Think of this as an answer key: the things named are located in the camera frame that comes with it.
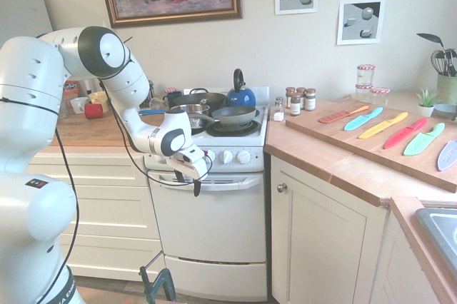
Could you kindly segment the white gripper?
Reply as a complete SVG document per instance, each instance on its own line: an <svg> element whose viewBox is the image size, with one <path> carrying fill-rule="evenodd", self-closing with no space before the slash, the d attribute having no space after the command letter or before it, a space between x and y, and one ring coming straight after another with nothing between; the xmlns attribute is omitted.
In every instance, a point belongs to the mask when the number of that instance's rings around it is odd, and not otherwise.
<svg viewBox="0 0 457 304"><path fill-rule="evenodd" d="M204 157L204 151L192 144L166 158L166 163L175 170L174 173L179 183L185 181L183 174L194 179L195 197L198 197L201 192L200 180L207 177L208 169Z"/></svg>

